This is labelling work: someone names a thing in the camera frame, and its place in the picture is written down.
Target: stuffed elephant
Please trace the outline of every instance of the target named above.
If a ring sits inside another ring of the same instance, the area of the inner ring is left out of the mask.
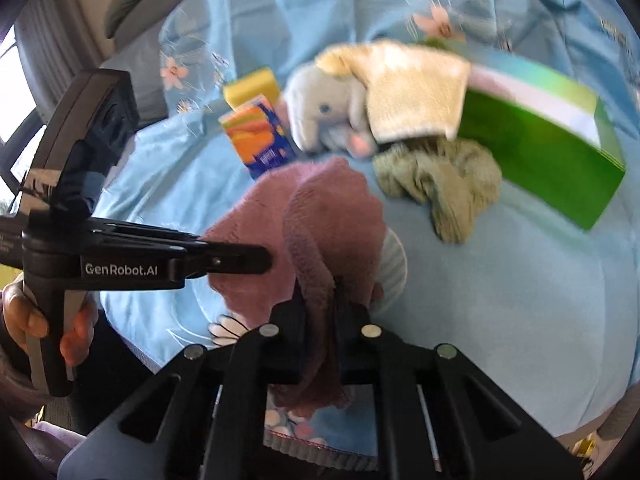
[[[322,144],[353,156],[376,152],[365,109],[366,89],[355,77],[333,77],[314,63],[304,64],[291,74],[282,97],[291,136],[303,152],[317,152]]]

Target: yellow sponge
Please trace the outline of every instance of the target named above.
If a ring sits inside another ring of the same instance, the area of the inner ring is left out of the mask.
[[[245,102],[262,94],[275,106],[280,97],[280,86],[268,66],[237,79],[223,88],[225,101],[234,110]]]

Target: green box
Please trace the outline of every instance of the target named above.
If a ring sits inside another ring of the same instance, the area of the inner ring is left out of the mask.
[[[447,50],[577,105],[594,117],[600,148],[533,112],[469,89],[458,136],[493,153],[503,176],[534,193],[583,229],[591,229],[625,176],[616,134],[591,89],[539,63],[455,41]]]

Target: pink fluffy cloth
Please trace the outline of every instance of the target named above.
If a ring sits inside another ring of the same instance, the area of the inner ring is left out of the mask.
[[[295,413],[350,402],[338,383],[328,333],[334,277],[349,300],[369,306],[386,226],[382,204],[344,158],[294,163],[264,174],[204,240],[267,247],[273,267],[259,276],[210,274],[210,286],[249,328],[268,322],[271,308],[290,300],[296,279],[307,309],[310,354],[303,380],[272,387],[274,402]]]

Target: blue sheet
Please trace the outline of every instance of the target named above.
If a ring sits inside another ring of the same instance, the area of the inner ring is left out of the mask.
[[[430,1],[452,6],[468,41],[508,41],[514,53],[597,91],[627,174],[590,232],[504,182],[468,243],[452,246],[434,234],[427,208],[387,199],[370,163],[352,162],[383,200],[408,258],[404,294],[374,318],[413,344],[457,345],[547,430],[565,434],[640,379],[640,41],[614,0],[184,0],[161,33],[161,63],[189,70],[166,92],[174,116],[137,134],[95,214],[203,233],[252,185],[220,133],[218,84],[263,65],[284,83],[332,43],[412,41],[406,18]],[[100,300],[116,330],[159,365],[183,345],[210,344],[207,324],[225,311],[206,280]],[[366,394],[311,423],[335,449],[376,453]]]

